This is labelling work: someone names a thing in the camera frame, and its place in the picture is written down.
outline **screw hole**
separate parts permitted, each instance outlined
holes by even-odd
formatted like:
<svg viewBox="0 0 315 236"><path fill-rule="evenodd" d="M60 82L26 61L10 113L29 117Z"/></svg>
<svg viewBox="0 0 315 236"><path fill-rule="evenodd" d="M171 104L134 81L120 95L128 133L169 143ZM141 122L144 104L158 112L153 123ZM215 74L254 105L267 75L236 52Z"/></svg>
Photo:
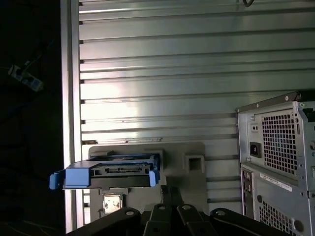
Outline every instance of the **screw hole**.
<svg viewBox="0 0 315 236"><path fill-rule="evenodd" d="M303 232L303 231L304 231L304 226L303 226L302 222L299 221L299 220L295 220L295 221L294 221L294 227L295 227L295 229L296 229L298 232Z"/></svg>
<svg viewBox="0 0 315 236"><path fill-rule="evenodd" d="M257 196L257 201L258 201L259 203L262 203L262 196L261 196L261 195L258 195L258 196Z"/></svg>

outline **power socket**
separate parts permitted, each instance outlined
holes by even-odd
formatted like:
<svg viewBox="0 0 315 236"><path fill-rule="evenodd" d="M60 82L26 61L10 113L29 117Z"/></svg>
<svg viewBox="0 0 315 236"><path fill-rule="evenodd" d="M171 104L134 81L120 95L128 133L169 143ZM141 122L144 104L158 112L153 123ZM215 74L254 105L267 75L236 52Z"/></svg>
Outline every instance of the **power socket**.
<svg viewBox="0 0 315 236"><path fill-rule="evenodd" d="M15 78L17 81L28 86L30 89L35 92L41 91L44 89L44 83L41 82L38 78L34 77L28 72L24 72L22 75L18 73L18 70L21 69L17 65L12 65L8 71L8 75Z"/></svg>

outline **rear io panel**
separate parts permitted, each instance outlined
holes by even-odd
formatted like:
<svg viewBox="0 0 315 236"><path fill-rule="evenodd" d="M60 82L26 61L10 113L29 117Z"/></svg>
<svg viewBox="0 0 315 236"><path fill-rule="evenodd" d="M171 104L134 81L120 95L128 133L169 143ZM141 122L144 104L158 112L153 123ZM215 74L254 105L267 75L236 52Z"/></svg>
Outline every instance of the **rear io panel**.
<svg viewBox="0 0 315 236"><path fill-rule="evenodd" d="M244 198L244 215L277 228L292 236L315 235L314 204L308 193L301 191L283 176L252 164L242 164L242 173L251 174L251 199ZM248 186L248 179L242 177L243 188ZM248 211L252 206L253 214Z"/></svg>

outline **black cable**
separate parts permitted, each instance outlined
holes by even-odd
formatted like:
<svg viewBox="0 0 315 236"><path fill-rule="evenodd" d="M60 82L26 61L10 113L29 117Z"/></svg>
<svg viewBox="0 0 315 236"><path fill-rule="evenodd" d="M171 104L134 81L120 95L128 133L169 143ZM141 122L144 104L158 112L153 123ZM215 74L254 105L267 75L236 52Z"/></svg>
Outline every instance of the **black cable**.
<svg viewBox="0 0 315 236"><path fill-rule="evenodd" d="M245 7L249 7L250 5L252 5L252 3L254 2L255 0L250 0L249 2L247 2L246 0L243 0L243 3L244 3L244 6Z"/></svg>

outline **square hole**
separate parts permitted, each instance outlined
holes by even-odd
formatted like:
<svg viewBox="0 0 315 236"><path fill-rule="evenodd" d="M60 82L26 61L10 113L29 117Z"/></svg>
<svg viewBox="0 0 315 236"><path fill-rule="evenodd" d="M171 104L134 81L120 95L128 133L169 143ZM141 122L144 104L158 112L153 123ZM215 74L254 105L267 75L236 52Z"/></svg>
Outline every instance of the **square hole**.
<svg viewBox="0 0 315 236"><path fill-rule="evenodd" d="M200 158L189 159L189 170L190 171L201 171L201 159Z"/></svg>

